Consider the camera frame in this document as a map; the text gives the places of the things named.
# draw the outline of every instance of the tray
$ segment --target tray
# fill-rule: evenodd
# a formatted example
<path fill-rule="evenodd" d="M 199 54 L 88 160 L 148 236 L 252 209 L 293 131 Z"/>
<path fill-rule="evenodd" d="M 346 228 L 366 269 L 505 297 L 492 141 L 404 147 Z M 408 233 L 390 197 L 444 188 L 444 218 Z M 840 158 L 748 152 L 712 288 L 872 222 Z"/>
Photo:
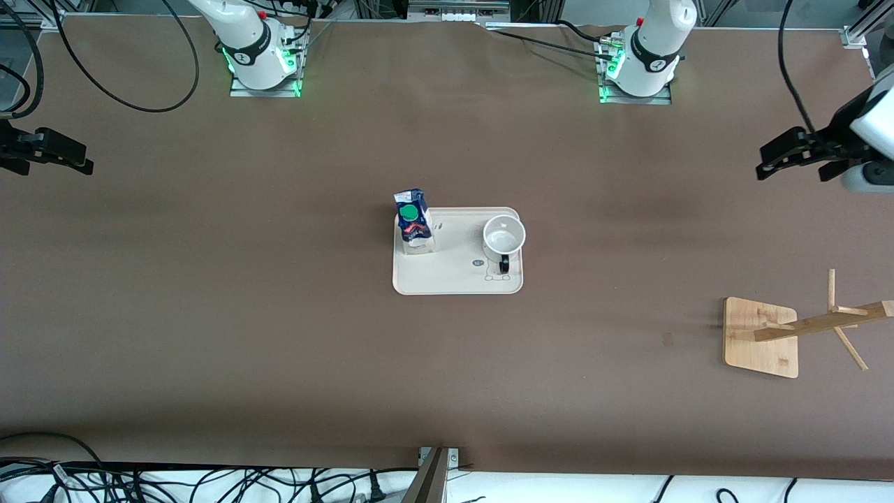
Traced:
<path fill-rule="evenodd" d="M 435 252 L 407 255 L 394 217 L 392 284 L 403 295 L 515 294 L 524 282 L 521 251 L 510 261 L 510 273 L 485 256 L 481 233 L 498 215 L 519 214 L 512 208 L 429 208 Z"/>

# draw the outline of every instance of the table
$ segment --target table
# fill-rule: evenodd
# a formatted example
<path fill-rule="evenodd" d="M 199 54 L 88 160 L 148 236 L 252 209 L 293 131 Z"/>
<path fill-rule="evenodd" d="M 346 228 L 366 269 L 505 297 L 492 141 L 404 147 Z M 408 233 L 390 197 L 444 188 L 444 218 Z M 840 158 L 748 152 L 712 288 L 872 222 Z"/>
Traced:
<path fill-rule="evenodd" d="M 810 168 L 755 180 L 800 124 L 772 30 L 694 31 L 674 104 L 633 107 L 599 103 L 592 60 L 465 23 L 339 23 L 302 98 L 229 98 L 185 21 L 201 84 L 163 115 L 42 39 L 45 100 L 17 124 L 97 168 L 0 174 L 0 431 L 127 461 L 406 465 L 443 443 L 482 470 L 890 478 L 894 328 L 848 332 L 868 372 L 832 334 L 802 341 L 798 379 L 721 360 L 724 297 L 817 314 L 834 267 L 841 303 L 894 299 L 894 199 Z M 131 101 L 190 85 L 168 18 L 66 26 Z M 818 124 L 870 85 L 836 32 L 786 40 Z M 396 294 L 391 195 L 414 186 L 516 209 L 522 290 Z"/>

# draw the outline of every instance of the white mug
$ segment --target white mug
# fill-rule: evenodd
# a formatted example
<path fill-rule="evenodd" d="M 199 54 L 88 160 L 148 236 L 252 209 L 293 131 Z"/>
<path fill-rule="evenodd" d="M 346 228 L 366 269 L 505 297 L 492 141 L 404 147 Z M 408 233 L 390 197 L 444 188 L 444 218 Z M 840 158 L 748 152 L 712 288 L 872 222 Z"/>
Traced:
<path fill-rule="evenodd" d="M 500 264 L 500 274 L 509 274 L 509 260 L 525 244 L 525 226 L 511 215 L 493 217 L 485 224 L 485 255 Z"/>

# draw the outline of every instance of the green bottle cap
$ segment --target green bottle cap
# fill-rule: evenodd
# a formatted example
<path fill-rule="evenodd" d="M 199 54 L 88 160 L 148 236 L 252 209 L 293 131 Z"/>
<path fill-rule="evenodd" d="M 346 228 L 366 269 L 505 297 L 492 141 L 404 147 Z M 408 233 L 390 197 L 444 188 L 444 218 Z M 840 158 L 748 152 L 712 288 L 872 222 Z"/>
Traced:
<path fill-rule="evenodd" d="M 412 204 L 401 206 L 401 217 L 404 220 L 416 220 L 419 218 L 419 210 Z"/>

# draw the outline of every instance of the wooden base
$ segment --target wooden base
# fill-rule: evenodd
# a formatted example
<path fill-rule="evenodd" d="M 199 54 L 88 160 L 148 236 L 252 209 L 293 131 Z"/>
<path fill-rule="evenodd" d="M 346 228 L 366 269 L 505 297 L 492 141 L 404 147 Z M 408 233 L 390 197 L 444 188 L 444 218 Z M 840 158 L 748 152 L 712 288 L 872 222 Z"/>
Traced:
<path fill-rule="evenodd" d="M 797 377 L 797 337 L 755 342 L 764 323 L 790 323 L 795 310 L 728 297 L 723 303 L 723 361 L 733 367 L 787 378 Z"/>

